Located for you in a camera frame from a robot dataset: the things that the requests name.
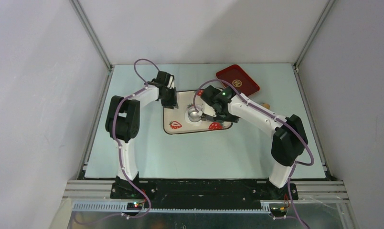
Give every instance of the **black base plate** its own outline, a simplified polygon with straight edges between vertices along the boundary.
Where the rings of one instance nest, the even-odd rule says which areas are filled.
[[[111,199],[143,199],[129,188],[127,181],[118,180],[112,185]],[[174,209],[261,209],[261,200],[283,200],[288,188],[278,189],[269,182],[256,179],[138,179],[133,181],[143,189],[154,208]],[[296,185],[290,184],[292,197],[298,199]]]

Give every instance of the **logo on tray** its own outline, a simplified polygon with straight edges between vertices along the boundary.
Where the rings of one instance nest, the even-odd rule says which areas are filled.
[[[243,82],[241,80],[233,80],[231,83],[234,87],[241,87],[243,85]]]

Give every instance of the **aluminum frame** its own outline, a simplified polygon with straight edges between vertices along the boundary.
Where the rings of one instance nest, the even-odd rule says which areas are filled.
[[[337,0],[329,0],[326,5],[324,6],[323,11],[321,12],[321,15],[319,16],[319,19],[317,19],[316,24],[314,25],[310,36],[306,40],[305,45],[303,46],[302,50],[300,51],[300,54],[298,58],[295,61],[295,66],[298,67],[301,63],[302,60],[304,59],[307,51],[309,50],[310,45],[313,43],[314,38],[316,37],[317,33],[319,33],[321,26],[323,25],[324,21],[326,20],[327,16],[330,14],[331,9],[335,5]]]
[[[139,210],[128,209],[127,201],[74,201],[73,211],[103,211],[103,212],[139,212]],[[153,208],[151,213],[225,213],[226,210],[206,210],[206,209],[168,209],[168,208]],[[261,203],[261,209],[242,209],[233,210],[233,213],[258,213],[258,214],[269,214],[270,207],[267,203]]]
[[[99,41],[94,28],[92,28],[91,23],[89,22],[88,17],[86,16],[84,9],[82,8],[79,0],[70,0],[71,5],[73,6],[73,9],[75,10],[78,19],[80,20],[81,24],[84,26],[84,29],[86,33],[89,36],[89,39],[92,41],[92,44],[95,46],[96,51],[98,52],[99,56],[102,58],[103,62],[105,63],[108,70],[111,70],[112,63],[109,61],[105,50],[102,47],[101,42]]]
[[[108,69],[108,75],[105,81],[105,85],[103,88],[103,91],[101,93],[101,97],[99,100],[98,108],[95,113],[93,126],[90,130],[90,133],[88,135],[88,144],[83,152],[82,160],[79,165],[78,172],[76,174],[76,177],[80,174],[80,172],[84,169],[86,169],[86,165],[90,156],[90,152],[92,149],[92,145],[95,139],[96,129],[99,124],[100,116],[102,113],[104,101],[106,99],[107,91],[109,88],[110,81],[112,79],[112,73],[113,73],[113,67],[111,62],[109,61],[102,44],[100,43],[95,31],[92,28],[92,25],[86,16],[79,0],[70,0],[75,12],[78,15],[78,18],[82,25],[84,26],[85,31],[89,35],[90,40],[94,44],[96,50],[98,51],[99,55],[101,56],[103,62],[105,63],[107,69]],[[300,94],[302,96],[303,103],[305,105],[306,113],[308,115],[309,121],[310,121],[310,127],[312,129],[312,132],[314,134],[315,140],[316,140],[316,146],[318,148],[324,170],[326,172],[329,172],[326,158],[324,156],[324,152],[320,143],[319,135],[317,133],[316,125],[314,123],[313,117],[311,115],[310,106],[306,97],[306,94],[303,89],[302,82],[300,80],[299,76],[299,69],[304,56],[307,53],[307,50],[309,49],[311,43],[313,42],[315,36],[319,32],[321,26],[323,25],[326,17],[330,13],[332,7],[334,6],[334,3],[336,0],[329,0],[326,4],[326,6],[323,9],[323,12],[321,13],[318,21],[316,22],[309,38],[307,39],[303,49],[301,50],[296,62],[292,65],[295,77],[298,83],[298,87],[300,90]],[[63,201],[67,198],[70,198],[74,201],[80,201],[81,203],[87,202],[89,204],[95,203],[101,203],[101,202],[132,202],[134,200],[128,200],[128,199],[110,199],[110,191],[112,188],[113,180],[69,180],[67,182],[64,194],[63,194]],[[320,204],[327,204],[327,203],[335,203],[337,206],[337,210],[341,216],[341,223],[345,229],[347,228],[359,228],[354,214],[353,210],[351,208],[351,204],[347,195],[347,191],[345,189],[344,183],[342,181],[295,181],[293,180],[292,183],[297,185],[299,200],[295,201],[295,203],[298,204],[310,204],[310,203],[320,203]],[[262,201],[265,205],[270,204],[281,204],[283,201],[281,200],[263,200]],[[176,210],[167,209],[165,212],[176,212]]]

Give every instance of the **light blue table surface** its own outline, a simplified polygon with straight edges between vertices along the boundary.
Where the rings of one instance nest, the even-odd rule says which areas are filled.
[[[230,64],[163,64],[160,70],[175,76],[178,91],[197,89],[215,78],[216,72]],[[309,120],[289,63],[239,64],[260,86],[250,98],[266,102],[277,114],[298,115],[306,130],[309,147],[315,158],[311,167],[297,166],[294,178],[325,178]],[[146,80],[157,75],[151,65],[138,65]],[[118,169],[117,144],[105,130],[110,99],[127,96],[143,86],[133,65],[116,65],[98,125],[85,177],[114,178]],[[230,129],[202,133],[169,135],[163,130],[162,107],[153,102],[142,109],[140,131],[136,138],[136,163],[143,178],[267,178],[274,159],[271,139],[245,120]],[[309,162],[305,151],[300,161]]]

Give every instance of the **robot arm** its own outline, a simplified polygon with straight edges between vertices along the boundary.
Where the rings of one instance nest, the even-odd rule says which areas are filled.
[[[271,154],[275,163],[269,181],[277,188],[284,187],[296,158],[304,151],[304,146],[286,126],[277,122],[277,118],[293,127],[307,144],[301,119],[296,115],[291,117],[278,115],[251,101],[244,94],[236,95],[230,87],[220,91],[208,86],[201,98],[205,102],[202,119],[238,122],[238,119],[242,118],[272,138]]]
[[[116,138],[121,144],[120,157],[126,175],[133,180],[138,169],[135,161],[134,138],[139,132],[140,109],[149,103],[161,100],[161,105],[166,108],[177,108],[176,88],[174,87],[174,76],[166,72],[159,71],[157,78],[148,82],[148,86],[140,89],[136,93],[124,98],[113,96],[110,101],[105,129],[113,138],[113,119],[119,103],[125,99],[119,113],[126,113],[126,117],[118,116],[116,121]],[[119,164],[117,176],[126,180]]]

